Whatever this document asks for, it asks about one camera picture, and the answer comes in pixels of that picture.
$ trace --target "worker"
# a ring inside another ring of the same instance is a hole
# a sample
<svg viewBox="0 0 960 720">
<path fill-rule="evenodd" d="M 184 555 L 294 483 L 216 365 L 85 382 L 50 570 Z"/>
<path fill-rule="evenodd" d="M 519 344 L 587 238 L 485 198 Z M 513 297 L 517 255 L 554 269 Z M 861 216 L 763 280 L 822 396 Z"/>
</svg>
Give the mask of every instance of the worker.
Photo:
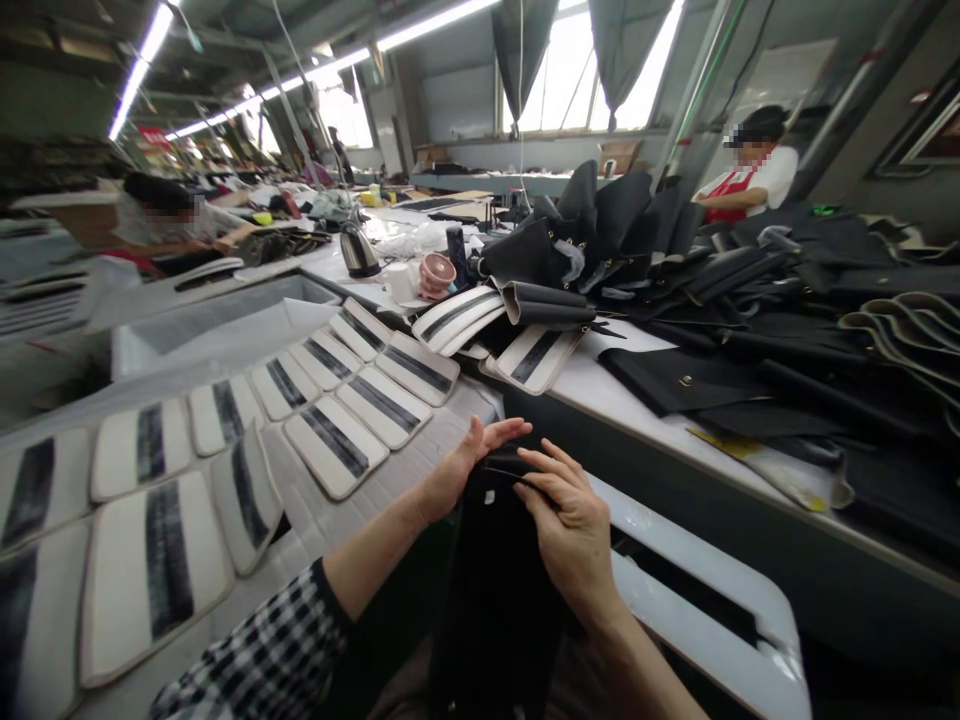
<svg viewBox="0 0 960 720">
<path fill-rule="evenodd" d="M 786 200 L 800 159 L 796 150 L 778 144 L 786 118 L 782 107 L 767 105 L 734 128 L 724 145 L 736 151 L 737 167 L 704 185 L 693 198 L 707 209 L 705 225 L 732 225 Z"/>
<path fill-rule="evenodd" d="M 472 418 L 460 445 L 424 480 L 164 687 L 151 720 L 314 717 L 354 624 L 420 532 L 454 509 L 479 460 L 532 430 L 522 418 L 486 428 Z M 544 452 L 518 451 L 536 472 L 524 476 L 532 487 L 514 490 L 536 523 L 550 580 L 586 631 L 589 653 L 583 662 L 558 658 L 544 716 L 706 720 L 617 592 L 609 509 L 577 462 L 548 440 L 541 445 Z M 415 653 L 387 684 L 369 718 L 429 717 L 429 658 L 410 667 L 417 659 Z"/>
<path fill-rule="evenodd" d="M 335 127 L 328 127 L 330 140 L 333 142 L 333 151 L 337 154 L 337 164 L 340 166 L 340 180 L 353 185 L 356 180 L 353 178 L 353 168 L 350 167 L 350 158 L 347 157 L 347 150 L 340 142 L 340 133 Z"/>
<path fill-rule="evenodd" d="M 135 258 L 167 276 L 227 255 L 256 225 L 208 204 L 172 180 L 130 173 L 117 200 L 113 234 Z"/>
</svg>

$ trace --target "green object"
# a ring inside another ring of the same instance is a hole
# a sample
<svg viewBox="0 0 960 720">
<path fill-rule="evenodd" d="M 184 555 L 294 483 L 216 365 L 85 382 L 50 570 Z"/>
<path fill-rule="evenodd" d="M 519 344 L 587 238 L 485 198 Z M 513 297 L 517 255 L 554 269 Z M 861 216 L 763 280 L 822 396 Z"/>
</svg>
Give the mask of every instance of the green object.
<svg viewBox="0 0 960 720">
<path fill-rule="evenodd" d="M 443 608 L 455 532 L 450 522 L 436 523 L 413 544 L 357 623 L 315 718 L 367 717 L 386 684 L 433 632 Z"/>
</svg>

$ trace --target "white cup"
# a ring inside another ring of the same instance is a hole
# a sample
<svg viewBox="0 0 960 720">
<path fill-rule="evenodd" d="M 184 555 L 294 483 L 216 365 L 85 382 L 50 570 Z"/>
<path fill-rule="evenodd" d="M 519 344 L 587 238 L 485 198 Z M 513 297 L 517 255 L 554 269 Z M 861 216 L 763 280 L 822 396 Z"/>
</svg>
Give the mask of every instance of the white cup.
<svg viewBox="0 0 960 720">
<path fill-rule="evenodd" d="M 391 263 L 384 271 L 384 279 L 390 288 L 390 297 L 396 303 L 410 302 L 416 299 L 416 286 L 410 280 L 406 263 Z"/>
</svg>

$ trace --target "pink fan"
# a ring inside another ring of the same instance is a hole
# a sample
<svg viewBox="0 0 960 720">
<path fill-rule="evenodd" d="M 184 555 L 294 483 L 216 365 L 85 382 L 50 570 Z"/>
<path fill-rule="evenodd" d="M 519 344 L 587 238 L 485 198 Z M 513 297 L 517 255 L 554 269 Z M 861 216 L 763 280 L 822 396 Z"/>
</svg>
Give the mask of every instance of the pink fan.
<svg viewBox="0 0 960 720">
<path fill-rule="evenodd" d="M 447 288 L 457 279 L 457 269 L 438 253 L 430 253 L 420 263 L 420 297 L 443 300 L 450 293 Z"/>
</svg>

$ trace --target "ceiling light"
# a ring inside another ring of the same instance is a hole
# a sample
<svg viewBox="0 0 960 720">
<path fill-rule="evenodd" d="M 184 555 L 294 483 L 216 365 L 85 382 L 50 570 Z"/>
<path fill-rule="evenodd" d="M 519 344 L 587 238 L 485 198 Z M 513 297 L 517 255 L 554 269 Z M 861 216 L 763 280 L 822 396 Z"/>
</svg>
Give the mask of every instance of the ceiling light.
<svg viewBox="0 0 960 720">
<path fill-rule="evenodd" d="M 561 1 L 568 2 L 568 3 L 574 2 L 574 0 L 561 0 Z M 377 48 L 381 52 L 392 50 L 395 47 L 399 47 L 400 45 L 403 45 L 404 43 L 407 43 L 407 42 L 410 42 L 411 40 L 415 40 L 416 38 L 422 37 L 427 33 L 431 33 L 434 30 L 439 30 L 440 28 L 446 27 L 451 23 L 455 23 L 458 20 L 462 20 L 463 18 L 468 17 L 469 15 L 473 15 L 474 13 L 480 12 L 481 10 L 484 10 L 488 7 L 492 7 L 493 5 L 496 5 L 499 2 L 500 0 L 468 0 L 468 2 L 457 5 L 456 7 L 451 8 L 445 12 L 439 13 L 438 15 L 434 15 L 433 17 L 428 18 L 423 22 L 419 22 L 416 25 L 412 25 L 406 30 L 401 30 L 400 32 L 396 32 L 392 35 L 385 37 L 383 40 L 380 40 L 377 43 Z M 582 3 L 582 2 L 586 2 L 586 0 L 577 0 L 577 2 Z M 327 43 L 324 43 L 323 45 L 318 45 L 317 47 L 315 47 L 313 51 L 315 53 L 325 55 L 327 54 L 328 48 L 329 48 L 329 45 Z M 333 51 L 330 50 L 329 54 L 332 57 Z M 346 55 L 332 63 L 327 63 L 326 65 L 317 65 L 312 70 L 310 70 L 310 72 L 306 73 L 303 76 L 297 75 L 296 77 L 292 77 L 286 80 L 285 82 L 281 83 L 281 87 L 283 88 L 284 92 L 286 92 L 287 90 L 293 90 L 294 88 L 298 88 L 301 85 L 303 85 L 304 78 L 313 82 L 316 79 L 320 78 L 322 75 L 326 75 L 328 73 L 337 73 L 337 72 L 340 72 L 341 70 L 346 70 L 349 67 L 353 67 L 357 63 L 360 63 L 360 62 L 363 62 L 364 60 L 369 59 L 369 57 L 370 57 L 369 49 L 362 48 L 360 50 L 356 50 L 350 53 L 349 55 Z M 317 58 L 314 56 L 312 59 L 315 61 L 314 64 L 316 65 Z M 238 114 L 242 112 L 247 112 L 249 110 L 252 110 L 258 107 L 261 102 L 266 100 L 272 100 L 273 98 L 278 97 L 279 95 L 280 95 L 280 88 L 278 87 L 267 88 L 266 90 L 261 92 L 259 96 L 254 96 L 249 100 L 244 100 L 242 103 L 234 106 L 230 110 L 224 111 L 222 116 L 218 115 L 216 118 L 211 118 L 211 122 L 213 122 L 214 120 L 223 122 L 227 118 L 236 117 Z M 192 135 L 193 133 L 199 132 L 200 130 L 203 130 L 206 127 L 207 127 L 206 123 L 196 123 L 194 125 L 191 125 L 189 127 L 186 127 L 186 128 L 183 128 L 182 130 L 177 131 L 176 136 L 178 138 L 186 137 L 187 135 Z"/>
<path fill-rule="evenodd" d="M 439 30 L 442 27 L 445 27 L 451 23 L 455 23 L 458 20 L 462 20 L 465 17 L 473 15 L 474 13 L 480 12 L 481 10 L 486 10 L 491 5 L 496 5 L 500 0 L 469 0 L 468 2 L 452 7 L 449 10 L 445 10 L 442 13 L 438 13 L 431 18 L 427 18 L 423 22 L 419 22 L 416 25 L 411 25 L 406 30 L 401 30 L 396 32 L 393 35 L 385 37 L 383 40 L 377 42 L 377 48 L 380 52 L 387 52 L 388 50 L 393 50 L 393 48 L 408 43 L 411 40 L 415 40 L 418 37 L 431 33 L 434 30 Z"/>
<path fill-rule="evenodd" d="M 130 77 L 127 78 L 126 87 L 123 89 L 123 96 L 120 98 L 120 105 L 117 107 L 117 114 L 114 116 L 113 124 L 110 126 L 110 132 L 107 137 L 112 141 L 116 141 L 120 136 L 120 131 L 127 122 L 127 115 L 130 114 L 130 108 L 137 97 L 140 85 L 143 83 L 143 79 L 147 76 L 147 71 L 150 69 L 150 63 L 157 56 L 157 53 L 160 52 L 163 41 L 170 31 L 170 24 L 173 22 L 173 11 L 168 7 L 167 3 L 174 7 L 179 7 L 180 2 L 181 0 L 166 0 L 166 2 L 161 2 L 157 7 L 156 13 L 153 15 L 153 22 L 150 23 L 150 29 L 147 30 L 147 35 L 143 39 L 143 44 L 140 46 L 140 57 L 137 59 L 137 62 L 134 63 L 133 70 L 130 71 Z"/>
</svg>

